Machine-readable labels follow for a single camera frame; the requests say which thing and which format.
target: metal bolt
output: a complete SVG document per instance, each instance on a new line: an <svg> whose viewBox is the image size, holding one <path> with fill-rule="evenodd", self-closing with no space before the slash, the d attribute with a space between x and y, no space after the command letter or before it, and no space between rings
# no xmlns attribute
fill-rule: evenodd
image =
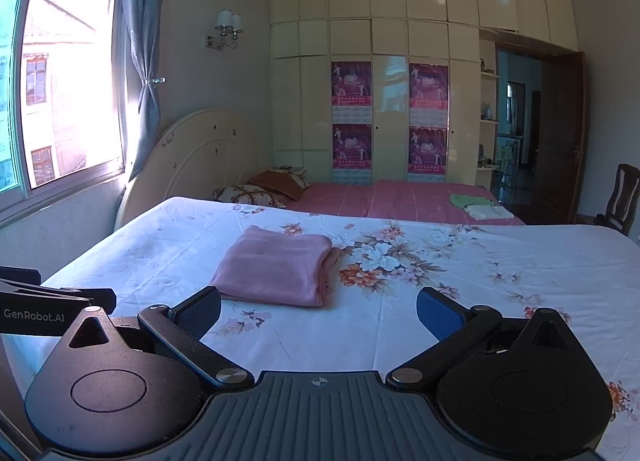
<svg viewBox="0 0 640 461"><path fill-rule="evenodd" d="M416 383L422 379L422 373L418 369L403 367L391 373L391 377L398 383Z"/></svg>
<svg viewBox="0 0 640 461"><path fill-rule="evenodd" d="M222 369L216 374L216 380L220 381L221 383L230 384L242 383L248 377L248 372L238 367L229 367L228 369Z"/></svg>

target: pink bedsheet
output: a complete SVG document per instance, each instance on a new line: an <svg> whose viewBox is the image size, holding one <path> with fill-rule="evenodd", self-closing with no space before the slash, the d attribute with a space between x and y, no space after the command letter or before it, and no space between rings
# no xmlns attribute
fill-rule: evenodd
<svg viewBox="0 0 640 461"><path fill-rule="evenodd" d="M313 183L298 201L287 200L287 210L344 217L367 217L368 186Z"/></svg>
<svg viewBox="0 0 640 461"><path fill-rule="evenodd" d="M476 221L450 202L452 194L480 196L495 201L483 188L459 183L409 183L407 181L377 181L370 187L368 217L401 221L444 222L446 224L524 225L518 218Z"/></svg>
<svg viewBox="0 0 640 461"><path fill-rule="evenodd" d="M491 192L477 186L382 180L370 187L313 183L298 201L289 200L286 205L295 212L333 216L446 224L524 225L518 218L476 221L449 202L452 194L481 196L495 201Z"/></svg>

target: poster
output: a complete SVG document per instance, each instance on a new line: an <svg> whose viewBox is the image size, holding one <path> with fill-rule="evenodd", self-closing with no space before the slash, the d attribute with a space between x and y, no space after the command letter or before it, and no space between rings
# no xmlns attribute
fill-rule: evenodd
<svg viewBox="0 0 640 461"><path fill-rule="evenodd" d="M332 105L371 107L371 62L332 62Z"/></svg>
<svg viewBox="0 0 640 461"><path fill-rule="evenodd" d="M369 185L373 97L371 62L332 62L335 183Z"/></svg>
<svg viewBox="0 0 640 461"><path fill-rule="evenodd" d="M449 68L409 64L408 180L443 182L447 171Z"/></svg>
<svg viewBox="0 0 640 461"><path fill-rule="evenodd" d="M334 123L334 169L371 168L371 125Z"/></svg>
<svg viewBox="0 0 640 461"><path fill-rule="evenodd" d="M431 64L409 64L409 108L449 110L449 68Z"/></svg>
<svg viewBox="0 0 640 461"><path fill-rule="evenodd" d="M409 127L409 174L444 175L446 155L446 128Z"/></svg>

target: patterned pillow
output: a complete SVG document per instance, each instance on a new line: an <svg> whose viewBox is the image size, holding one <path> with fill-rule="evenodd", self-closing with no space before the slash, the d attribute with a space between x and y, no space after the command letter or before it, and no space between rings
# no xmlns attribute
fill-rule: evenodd
<svg viewBox="0 0 640 461"><path fill-rule="evenodd" d="M238 203L241 205L272 206L285 208L271 192L255 185L234 185L213 190L213 200L220 203Z"/></svg>
<svg viewBox="0 0 640 461"><path fill-rule="evenodd" d="M311 183L306 181L306 170L302 167L285 165L274 169L274 171L290 175L293 181L298 183L303 190L311 186Z"/></svg>

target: chair backrest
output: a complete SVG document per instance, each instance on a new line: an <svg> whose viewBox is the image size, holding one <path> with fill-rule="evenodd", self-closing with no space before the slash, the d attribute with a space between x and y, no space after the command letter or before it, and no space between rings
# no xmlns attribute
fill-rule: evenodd
<svg viewBox="0 0 640 461"><path fill-rule="evenodd" d="M636 217L639 194L640 170L624 163L618 165L616 185L605 214L607 226L628 236Z"/></svg>

